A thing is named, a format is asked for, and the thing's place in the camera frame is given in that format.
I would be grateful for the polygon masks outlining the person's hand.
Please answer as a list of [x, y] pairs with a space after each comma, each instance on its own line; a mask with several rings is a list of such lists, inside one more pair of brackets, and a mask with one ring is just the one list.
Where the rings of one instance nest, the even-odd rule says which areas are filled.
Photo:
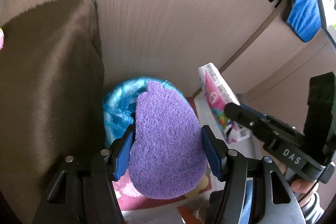
[[[281, 184], [281, 179], [276, 173], [272, 174], [272, 184], [273, 202], [275, 204], [288, 203], [290, 199], [286, 193], [282, 193], [285, 188]], [[291, 182], [290, 187], [297, 195], [300, 207], [303, 208], [309, 203], [314, 194], [317, 193], [318, 183], [308, 182], [303, 178], [298, 178]]]

